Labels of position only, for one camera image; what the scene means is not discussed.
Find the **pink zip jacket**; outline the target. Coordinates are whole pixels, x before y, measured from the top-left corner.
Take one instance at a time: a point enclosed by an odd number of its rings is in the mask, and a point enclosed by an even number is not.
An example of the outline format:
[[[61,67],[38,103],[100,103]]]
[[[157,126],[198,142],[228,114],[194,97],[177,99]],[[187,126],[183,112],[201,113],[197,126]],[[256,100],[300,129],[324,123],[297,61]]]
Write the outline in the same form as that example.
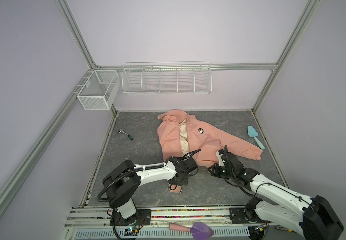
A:
[[[213,125],[197,120],[194,115],[181,110],[172,110],[158,116],[162,121],[157,135],[162,147],[163,158],[182,157],[201,150],[194,155],[198,166],[211,167],[218,163],[216,152],[228,147],[228,151],[247,159],[260,160],[263,150],[259,147]]]

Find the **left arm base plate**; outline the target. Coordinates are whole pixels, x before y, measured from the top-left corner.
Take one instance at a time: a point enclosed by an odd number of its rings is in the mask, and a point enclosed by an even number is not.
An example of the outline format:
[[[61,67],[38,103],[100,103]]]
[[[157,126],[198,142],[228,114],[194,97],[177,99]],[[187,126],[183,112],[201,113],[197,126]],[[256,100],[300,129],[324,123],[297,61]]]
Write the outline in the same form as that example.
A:
[[[131,217],[124,219],[120,213],[113,211],[111,216],[110,225],[115,224],[116,227],[121,226],[149,226],[152,218],[151,209],[137,209],[136,213]]]

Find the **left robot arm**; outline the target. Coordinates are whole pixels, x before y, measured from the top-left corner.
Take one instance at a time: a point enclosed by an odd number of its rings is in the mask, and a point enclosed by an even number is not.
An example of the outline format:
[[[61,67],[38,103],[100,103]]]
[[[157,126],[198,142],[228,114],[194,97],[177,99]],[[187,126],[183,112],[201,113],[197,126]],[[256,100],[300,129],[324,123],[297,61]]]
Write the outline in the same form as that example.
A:
[[[189,177],[198,171],[195,150],[182,157],[168,157],[165,162],[151,165],[136,165],[131,160],[122,162],[102,181],[103,189],[98,193],[98,202],[109,203],[110,208],[125,220],[137,217],[137,208],[132,200],[136,190],[143,185],[167,181],[174,191],[188,185]]]

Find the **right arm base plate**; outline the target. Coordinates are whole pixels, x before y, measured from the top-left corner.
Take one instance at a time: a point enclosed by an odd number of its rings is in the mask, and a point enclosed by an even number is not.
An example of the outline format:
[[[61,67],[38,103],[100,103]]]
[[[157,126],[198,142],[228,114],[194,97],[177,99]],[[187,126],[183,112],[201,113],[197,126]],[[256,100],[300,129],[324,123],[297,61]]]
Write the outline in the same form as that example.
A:
[[[233,224],[265,224],[254,210],[246,210],[244,207],[229,208],[230,220]]]

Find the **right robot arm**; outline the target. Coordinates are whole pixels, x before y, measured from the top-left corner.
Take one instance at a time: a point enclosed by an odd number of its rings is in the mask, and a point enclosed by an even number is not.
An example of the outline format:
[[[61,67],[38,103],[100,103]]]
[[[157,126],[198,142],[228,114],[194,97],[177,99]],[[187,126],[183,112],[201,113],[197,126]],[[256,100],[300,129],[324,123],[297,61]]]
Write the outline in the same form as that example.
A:
[[[288,228],[306,240],[337,240],[344,226],[327,199],[310,197],[281,186],[260,172],[246,168],[227,149],[216,152],[218,163],[208,168],[213,177],[231,181],[252,198],[238,218],[267,221]]]

